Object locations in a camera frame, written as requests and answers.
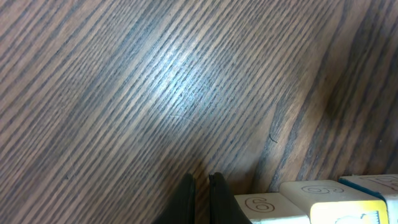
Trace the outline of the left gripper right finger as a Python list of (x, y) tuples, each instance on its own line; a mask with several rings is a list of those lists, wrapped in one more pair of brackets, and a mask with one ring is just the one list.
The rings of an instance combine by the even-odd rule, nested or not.
[(251, 224), (241, 210), (228, 187), (222, 173), (209, 175), (210, 181), (210, 223), (211, 224)]

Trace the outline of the white block leaf drawing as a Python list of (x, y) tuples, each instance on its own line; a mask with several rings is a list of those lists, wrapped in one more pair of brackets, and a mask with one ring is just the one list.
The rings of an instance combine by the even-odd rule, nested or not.
[(397, 174), (342, 176), (338, 182), (385, 201), (390, 224), (397, 224)]

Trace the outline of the white block red side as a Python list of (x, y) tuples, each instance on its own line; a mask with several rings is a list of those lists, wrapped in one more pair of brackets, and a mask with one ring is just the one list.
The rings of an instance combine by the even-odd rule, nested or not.
[(235, 195), (251, 223), (310, 224), (308, 215), (280, 193)]

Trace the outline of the yellow top block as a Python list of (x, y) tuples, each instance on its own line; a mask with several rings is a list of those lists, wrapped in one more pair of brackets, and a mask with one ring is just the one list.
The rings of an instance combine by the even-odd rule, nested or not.
[(334, 180), (283, 182), (279, 192), (312, 224), (389, 222), (383, 200)]

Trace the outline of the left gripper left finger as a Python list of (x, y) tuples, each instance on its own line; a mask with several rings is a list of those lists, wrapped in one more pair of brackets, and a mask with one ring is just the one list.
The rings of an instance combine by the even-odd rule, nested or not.
[(185, 174), (167, 206), (153, 224), (193, 224), (195, 222), (195, 178)]

